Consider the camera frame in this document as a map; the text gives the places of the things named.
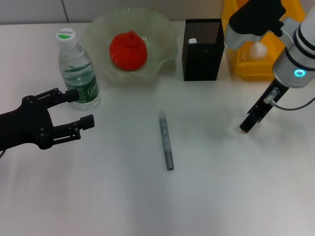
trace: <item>red tomato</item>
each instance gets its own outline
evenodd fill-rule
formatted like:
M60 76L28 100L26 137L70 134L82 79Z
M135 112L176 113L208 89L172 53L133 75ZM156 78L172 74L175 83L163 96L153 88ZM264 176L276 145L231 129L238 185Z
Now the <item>red tomato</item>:
M113 63L122 70L137 70L147 61L148 53L144 41L133 31L114 37L109 47Z

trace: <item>black cable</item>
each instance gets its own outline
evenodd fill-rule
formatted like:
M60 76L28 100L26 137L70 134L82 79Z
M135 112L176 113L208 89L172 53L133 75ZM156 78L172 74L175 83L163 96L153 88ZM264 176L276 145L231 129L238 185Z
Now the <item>black cable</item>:
M302 109L302 108L307 107L308 105L310 105L310 104L311 104L312 102L314 102L314 101L315 101L315 97L314 97L311 101L309 101L308 103L304 104L303 106L296 107L296 108L284 108L284 107L281 107L281 106L277 105L274 100L271 100L270 104L271 104L272 106L274 106L274 107L276 107L276 108L279 108L279 109L281 109L281 110L284 110L284 111L297 111L297 110L300 110L300 109Z
M3 154L5 153L5 150L2 151L2 153L0 154L0 158L3 156Z
M65 14L65 18L67 19L67 23L70 23L70 22L69 22L69 18L68 18L67 11L65 10L65 6L64 6L63 0L61 0L61 4L63 5L63 11L64 11L64 14Z

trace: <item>white bottle cap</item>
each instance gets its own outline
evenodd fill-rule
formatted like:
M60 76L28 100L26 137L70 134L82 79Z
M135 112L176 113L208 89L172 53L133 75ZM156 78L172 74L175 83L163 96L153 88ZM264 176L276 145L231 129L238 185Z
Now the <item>white bottle cap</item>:
M59 30L56 37L60 48L73 48L78 43L74 30L70 28Z
M195 38L190 38L189 40L188 40L188 43L190 44L190 43L197 43L197 39L195 39Z

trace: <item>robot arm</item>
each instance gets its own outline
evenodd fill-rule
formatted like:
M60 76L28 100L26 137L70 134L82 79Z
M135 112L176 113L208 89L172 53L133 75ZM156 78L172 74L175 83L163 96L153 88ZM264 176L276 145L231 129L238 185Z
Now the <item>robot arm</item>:
M280 0L249 0L230 18L226 28L224 42L231 49L238 49L247 41L260 41L269 31L285 44L273 65L275 80L240 126L246 133L266 116L289 88L302 88L315 77L315 7L302 23L292 18L281 22L284 14Z
M48 112L50 107L78 99L77 89L62 93L57 88L37 96L24 97L18 109L0 115L0 151L25 143L48 149L56 144L80 139L80 129L94 127L93 115L70 124L53 126Z

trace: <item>plastic water bottle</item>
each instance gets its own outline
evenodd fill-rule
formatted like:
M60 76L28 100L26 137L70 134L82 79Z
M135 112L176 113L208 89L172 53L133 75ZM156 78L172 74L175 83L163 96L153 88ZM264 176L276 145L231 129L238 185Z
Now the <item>plastic water bottle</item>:
M80 100L75 106L87 110L100 103L95 72L87 52L78 43L74 30L64 28L57 32L60 47L59 70L67 89L78 89Z

